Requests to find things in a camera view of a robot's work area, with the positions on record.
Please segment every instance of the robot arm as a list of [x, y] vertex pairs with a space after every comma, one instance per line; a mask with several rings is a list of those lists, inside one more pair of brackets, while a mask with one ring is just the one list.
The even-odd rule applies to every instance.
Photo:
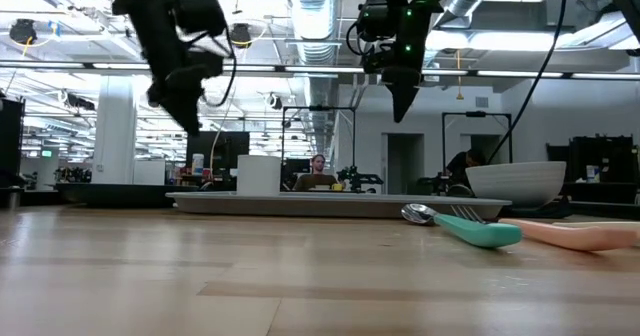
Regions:
[[200, 33], [196, 39], [221, 35], [227, 23], [218, 1], [115, 0], [113, 12], [129, 15], [136, 30], [153, 75], [149, 103], [161, 105], [187, 133], [197, 135], [201, 81], [222, 73], [224, 57], [189, 50], [192, 43], [180, 40], [176, 25], [187, 34]]
[[[413, 103], [422, 82], [422, 63], [429, 21], [443, 12], [440, 0], [368, 0], [360, 5], [356, 20], [359, 37], [368, 42], [384, 41], [381, 50], [362, 56], [365, 73], [381, 73], [393, 96], [394, 121], [400, 122]], [[640, 0], [614, 0], [633, 33], [640, 39]]]

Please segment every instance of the white tray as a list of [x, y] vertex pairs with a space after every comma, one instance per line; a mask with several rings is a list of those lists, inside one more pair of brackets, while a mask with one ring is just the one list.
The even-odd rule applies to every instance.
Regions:
[[379, 195], [352, 193], [286, 192], [275, 197], [238, 196], [235, 192], [176, 192], [180, 211], [200, 214], [246, 216], [312, 216], [401, 218], [408, 203], [421, 203], [451, 214], [451, 205], [472, 208], [483, 219], [494, 219], [511, 201], [475, 198]]

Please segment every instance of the wood grain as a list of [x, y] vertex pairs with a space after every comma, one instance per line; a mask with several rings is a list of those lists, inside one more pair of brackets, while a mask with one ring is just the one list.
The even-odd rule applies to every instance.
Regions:
[[638, 248], [488, 251], [395, 220], [0, 213], [3, 335], [626, 336], [638, 285]]

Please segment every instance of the white bowl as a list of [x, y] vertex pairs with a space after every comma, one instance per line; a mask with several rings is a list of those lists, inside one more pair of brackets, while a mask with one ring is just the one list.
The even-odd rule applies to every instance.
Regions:
[[470, 167], [467, 176], [479, 198], [509, 200], [520, 208], [537, 208], [558, 196], [564, 162], [527, 162]]

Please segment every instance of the pink handle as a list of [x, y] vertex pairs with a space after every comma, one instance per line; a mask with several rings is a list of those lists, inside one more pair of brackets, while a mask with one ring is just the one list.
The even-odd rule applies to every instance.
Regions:
[[576, 251], [607, 251], [632, 247], [637, 234], [627, 230], [601, 227], [568, 228], [538, 222], [502, 219], [502, 223], [520, 226], [522, 233], [538, 241]]

